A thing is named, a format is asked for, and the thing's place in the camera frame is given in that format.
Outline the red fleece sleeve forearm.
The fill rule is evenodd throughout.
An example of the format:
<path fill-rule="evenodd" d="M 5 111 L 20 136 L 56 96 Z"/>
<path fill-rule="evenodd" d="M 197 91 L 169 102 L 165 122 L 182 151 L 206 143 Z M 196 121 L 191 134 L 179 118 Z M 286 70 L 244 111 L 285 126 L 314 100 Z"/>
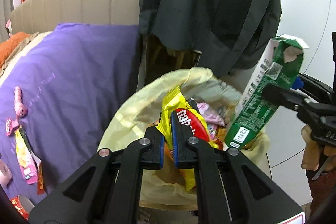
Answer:
<path fill-rule="evenodd" d="M 313 199 L 310 205 L 310 216 L 312 216 L 335 186 L 335 169 L 320 174 L 317 180 L 311 179 L 313 177 L 313 171 L 307 170 L 306 176 L 310 187 L 310 194 Z"/>

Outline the right hand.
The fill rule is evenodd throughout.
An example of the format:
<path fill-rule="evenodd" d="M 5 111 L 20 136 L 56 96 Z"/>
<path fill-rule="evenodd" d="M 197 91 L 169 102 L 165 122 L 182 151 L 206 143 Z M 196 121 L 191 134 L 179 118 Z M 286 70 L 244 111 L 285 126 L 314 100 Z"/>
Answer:
<path fill-rule="evenodd" d="M 330 146 L 320 147 L 319 144 L 310 137 L 311 133 L 312 130 L 307 124 L 301 129 L 302 138 L 306 143 L 301 168 L 316 171 L 319 167 L 319 158 L 323 153 L 330 157 L 330 160 L 325 165 L 324 171 L 331 172 L 335 170 L 335 148 Z"/>

